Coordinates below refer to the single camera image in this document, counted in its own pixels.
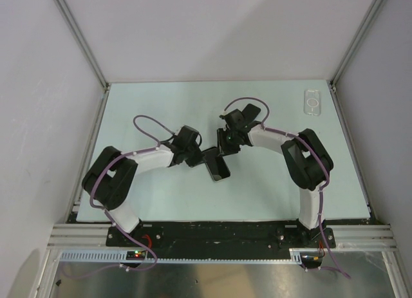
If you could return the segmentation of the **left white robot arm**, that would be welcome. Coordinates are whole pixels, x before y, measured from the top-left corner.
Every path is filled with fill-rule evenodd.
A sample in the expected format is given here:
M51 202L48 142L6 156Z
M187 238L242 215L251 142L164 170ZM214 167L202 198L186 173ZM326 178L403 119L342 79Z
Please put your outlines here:
M201 134L183 126L168 140L155 147L123 153L107 146L99 154L82 180L82 189L89 194L89 204L102 210L121 231L120 238L129 246L141 242L141 219L129 204L128 196L136 175L180 165L189 167L203 160L200 150Z

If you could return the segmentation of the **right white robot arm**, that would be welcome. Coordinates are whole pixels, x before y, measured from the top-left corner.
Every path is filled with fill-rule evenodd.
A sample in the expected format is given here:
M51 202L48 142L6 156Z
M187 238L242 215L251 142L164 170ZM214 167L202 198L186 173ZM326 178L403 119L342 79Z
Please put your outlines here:
M292 181L299 187L300 211L297 238L314 246L324 235L323 190L330 182L333 161L312 129L287 133L255 123L245 129L217 130L219 155L240 152L241 146L261 147L282 154Z

